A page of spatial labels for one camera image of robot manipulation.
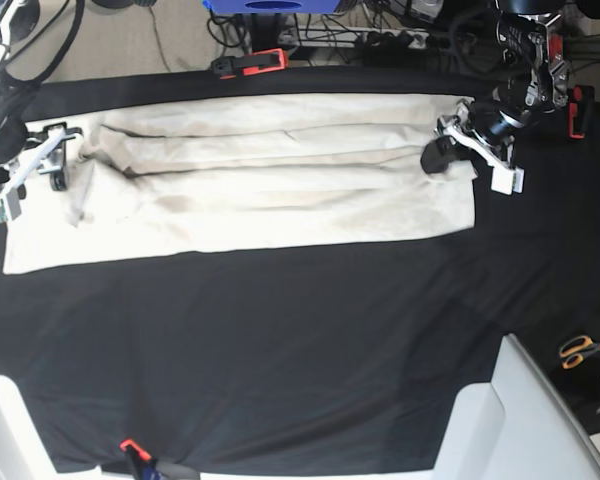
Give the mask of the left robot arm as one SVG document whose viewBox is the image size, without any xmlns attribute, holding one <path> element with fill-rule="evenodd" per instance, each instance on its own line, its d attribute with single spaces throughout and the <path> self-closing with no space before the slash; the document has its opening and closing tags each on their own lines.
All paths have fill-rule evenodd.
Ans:
<svg viewBox="0 0 600 480">
<path fill-rule="evenodd" d="M 443 173 L 472 154 L 496 171 L 515 171 L 516 134 L 568 102 L 569 69 L 560 35 L 565 6 L 564 1 L 483 1 L 453 18 L 449 41 L 459 67 L 481 79 L 508 76 L 490 97 L 460 101 L 453 114 L 439 117 L 435 137 L 421 155 L 425 173 Z M 478 17 L 491 22 L 502 50 L 502 60 L 489 70 L 472 64 L 462 44 L 462 28 Z"/>
</svg>

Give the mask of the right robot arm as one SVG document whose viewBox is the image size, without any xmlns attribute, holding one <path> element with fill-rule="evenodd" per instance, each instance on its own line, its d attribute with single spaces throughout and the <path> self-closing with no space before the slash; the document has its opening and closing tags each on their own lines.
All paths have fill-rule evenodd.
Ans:
<svg viewBox="0 0 600 480">
<path fill-rule="evenodd" d="M 72 46 L 85 12 L 86 3 L 77 1 L 71 27 L 50 64 L 37 76 L 23 80 L 13 77 L 7 66 L 12 61 L 12 46 L 30 35 L 40 16 L 37 1 L 0 1 L 0 189 L 7 182 L 7 170 L 21 152 L 46 141 L 48 133 L 32 134 L 23 121 L 42 83 L 60 65 Z"/>
</svg>

